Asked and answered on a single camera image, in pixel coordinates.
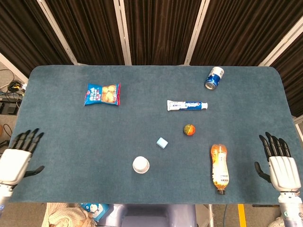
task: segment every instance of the white cup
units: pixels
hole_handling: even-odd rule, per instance
[[[146,158],[138,156],[134,159],[133,168],[135,172],[139,174],[144,174],[150,168],[150,163]]]

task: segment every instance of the small orange ball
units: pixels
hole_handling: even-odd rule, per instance
[[[196,128],[193,124],[187,124],[184,126],[183,132],[185,135],[192,136],[195,134]]]

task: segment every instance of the blue can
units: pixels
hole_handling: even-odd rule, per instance
[[[215,90],[222,79],[224,70],[220,67],[213,67],[210,71],[208,78],[205,81],[205,87],[210,90]]]

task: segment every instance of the black curtain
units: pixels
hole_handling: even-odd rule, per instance
[[[303,114],[303,34],[271,65],[278,70],[293,116]]]
[[[79,63],[124,64],[112,0],[47,0],[47,4]]]
[[[301,0],[211,0],[190,64],[259,65],[302,15]]]
[[[0,0],[0,52],[29,77],[38,65],[71,64],[35,0]]]
[[[132,64],[184,64],[201,0],[124,3]]]

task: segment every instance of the plastic bottle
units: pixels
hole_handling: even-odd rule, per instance
[[[225,195],[225,187],[229,182],[226,164],[227,149],[223,144],[213,144],[211,149],[213,160],[213,182],[220,195]]]

